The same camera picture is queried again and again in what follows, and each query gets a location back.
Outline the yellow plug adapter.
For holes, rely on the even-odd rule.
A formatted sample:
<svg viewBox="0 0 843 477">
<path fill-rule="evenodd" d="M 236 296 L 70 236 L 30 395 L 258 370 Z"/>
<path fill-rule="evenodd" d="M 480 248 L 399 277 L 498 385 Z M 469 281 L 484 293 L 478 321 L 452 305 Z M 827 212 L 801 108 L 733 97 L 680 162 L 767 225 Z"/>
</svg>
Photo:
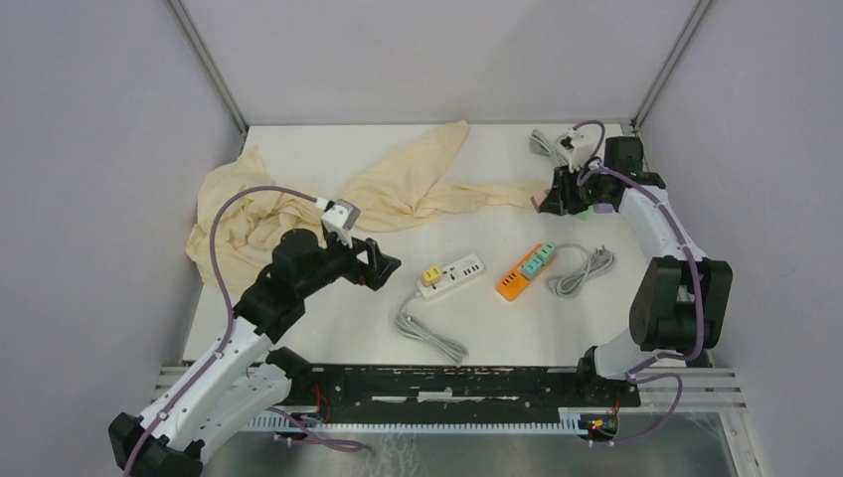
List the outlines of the yellow plug adapter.
<svg viewBox="0 0 843 477">
<path fill-rule="evenodd" d="M 426 269 L 421 275 L 421 283 L 424 287 L 432 287 L 442 280 L 443 271 L 438 266 L 432 266 Z"/>
</svg>

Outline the purple power strip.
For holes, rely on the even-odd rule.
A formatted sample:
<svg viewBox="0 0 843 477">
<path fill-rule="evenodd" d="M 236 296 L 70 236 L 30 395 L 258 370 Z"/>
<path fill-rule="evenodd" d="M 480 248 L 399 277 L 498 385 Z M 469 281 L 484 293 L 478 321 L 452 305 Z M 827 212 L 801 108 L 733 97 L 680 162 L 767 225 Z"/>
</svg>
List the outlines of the purple power strip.
<svg viewBox="0 0 843 477">
<path fill-rule="evenodd" d="M 613 204 L 609 203 L 598 203 L 592 206 L 592 210 L 595 214 L 616 214 L 617 209 Z"/>
</svg>

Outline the white power strip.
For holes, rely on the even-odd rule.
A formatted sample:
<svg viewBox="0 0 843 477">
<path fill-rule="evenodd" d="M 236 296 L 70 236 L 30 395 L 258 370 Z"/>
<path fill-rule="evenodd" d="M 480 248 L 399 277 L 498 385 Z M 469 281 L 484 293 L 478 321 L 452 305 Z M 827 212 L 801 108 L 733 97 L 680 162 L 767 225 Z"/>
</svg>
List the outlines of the white power strip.
<svg viewBox="0 0 843 477">
<path fill-rule="evenodd" d="M 485 263 L 471 253 L 447 265 L 439 265 L 443 271 L 442 280 L 432 287 L 424 287 L 421 277 L 417 281 L 417 295 L 424 300 L 433 300 L 474 281 L 486 271 Z"/>
</svg>

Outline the pink plug adapter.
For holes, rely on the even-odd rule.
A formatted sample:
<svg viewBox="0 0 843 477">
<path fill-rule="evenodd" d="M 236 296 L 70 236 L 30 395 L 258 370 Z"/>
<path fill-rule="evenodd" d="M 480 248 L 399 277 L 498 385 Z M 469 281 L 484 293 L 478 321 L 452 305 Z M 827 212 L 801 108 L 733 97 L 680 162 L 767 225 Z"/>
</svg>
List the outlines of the pink plug adapter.
<svg viewBox="0 0 843 477">
<path fill-rule="evenodd" d="M 550 213 L 552 207 L 546 204 L 550 190 L 541 191 L 530 198 L 530 203 L 534 210 L 539 213 Z"/>
</svg>

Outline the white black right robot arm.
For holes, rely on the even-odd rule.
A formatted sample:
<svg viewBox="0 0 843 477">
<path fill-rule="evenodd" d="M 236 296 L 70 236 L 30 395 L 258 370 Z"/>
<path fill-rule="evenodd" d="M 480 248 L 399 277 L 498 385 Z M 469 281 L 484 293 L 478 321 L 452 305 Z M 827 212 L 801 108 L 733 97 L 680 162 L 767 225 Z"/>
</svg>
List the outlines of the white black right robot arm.
<svg viewBox="0 0 843 477">
<path fill-rule="evenodd" d="M 591 140 L 571 129 L 555 139 L 539 130 L 530 150 L 555 165 L 552 186 L 533 199 L 540 213 L 617 213 L 632 229 L 648 264 L 629 307 L 628 325 L 582 358 L 590 369 L 574 379 L 577 398 L 599 405 L 626 381 L 664 360 L 693 363 L 719 342 L 733 282 L 723 260 L 689 237 L 669 203 L 661 176 L 646 170 L 640 139 Z"/>
</svg>

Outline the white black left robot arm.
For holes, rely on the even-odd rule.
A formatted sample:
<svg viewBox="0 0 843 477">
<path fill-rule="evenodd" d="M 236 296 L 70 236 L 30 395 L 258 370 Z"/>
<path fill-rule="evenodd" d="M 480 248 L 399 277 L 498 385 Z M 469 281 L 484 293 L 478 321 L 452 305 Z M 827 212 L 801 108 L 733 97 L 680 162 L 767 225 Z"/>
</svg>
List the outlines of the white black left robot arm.
<svg viewBox="0 0 843 477">
<path fill-rule="evenodd" d="M 267 362 L 247 378 L 246 369 L 304 315 L 306 298 L 340 278 L 377 291 L 401 265 L 371 238 L 345 243 L 334 233 L 285 233 L 212 347 L 138 416 L 123 412 L 109 425 L 124 475 L 198 476 L 256 416 L 284 400 L 306 401 L 313 389 L 307 372 Z"/>
</svg>

